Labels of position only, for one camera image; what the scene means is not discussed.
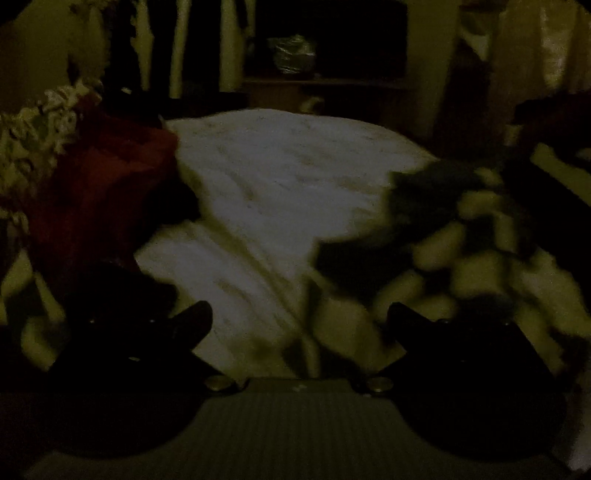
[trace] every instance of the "hanging clothes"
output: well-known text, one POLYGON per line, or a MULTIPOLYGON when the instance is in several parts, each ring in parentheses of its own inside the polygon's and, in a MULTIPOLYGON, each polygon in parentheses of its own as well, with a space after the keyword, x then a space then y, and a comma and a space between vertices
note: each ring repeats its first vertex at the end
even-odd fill
POLYGON ((591 89, 591 14, 575 0, 509 0, 492 59, 487 122, 501 136, 526 100, 591 89))

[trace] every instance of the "red cloth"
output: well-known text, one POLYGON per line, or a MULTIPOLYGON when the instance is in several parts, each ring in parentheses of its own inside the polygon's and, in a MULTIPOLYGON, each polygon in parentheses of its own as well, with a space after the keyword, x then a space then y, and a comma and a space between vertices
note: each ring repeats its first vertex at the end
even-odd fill
POLYGON ((25 203, 30 253, 54 294, 101 260, 137 267, 134 233, 148 193, 176 172, 177 137, 94 109, 36 199, 25 203))

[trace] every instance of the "white bedsheet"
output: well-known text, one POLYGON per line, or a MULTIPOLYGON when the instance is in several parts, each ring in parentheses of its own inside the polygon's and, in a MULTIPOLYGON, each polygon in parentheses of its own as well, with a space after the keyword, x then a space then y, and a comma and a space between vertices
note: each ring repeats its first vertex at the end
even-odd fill
POLYGON ((342 118, 249 110, 169 128, 203 219, 160 230, 139 266, 178 287, 177 311, 210 302, 213 329, 195 350, 203 360, 234 378, 290 376, 280 350, 299 330, 316 242, 383 224, 388 173, 435 159, 342 118))

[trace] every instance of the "striped surface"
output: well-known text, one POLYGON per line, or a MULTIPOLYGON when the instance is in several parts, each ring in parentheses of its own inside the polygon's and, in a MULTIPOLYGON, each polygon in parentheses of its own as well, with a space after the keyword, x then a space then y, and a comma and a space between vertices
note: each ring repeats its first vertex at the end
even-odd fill
POLYGON ((242 394, 210 400, 181 435, 143 455, 90 460, 51 453, 26 478, 567 478, 565 469, 545 457, 487 464, 439 451, 416 436, 387 400, 292 385, 292 393, 252 385, 242 394))

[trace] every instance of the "wooden shelf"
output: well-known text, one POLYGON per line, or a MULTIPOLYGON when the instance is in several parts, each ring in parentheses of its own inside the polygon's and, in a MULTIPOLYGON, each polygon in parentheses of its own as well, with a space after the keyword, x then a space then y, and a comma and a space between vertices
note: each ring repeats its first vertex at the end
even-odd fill
POLYGON ((293 86, 360 86, 388 90, 408 90, 407 79, 395 80, 362 80, 362 79, 331 79, 317 78, 307 80, 289 79, 286 77, 246 77, 243 84, 249 85, 293 85, 293 86))

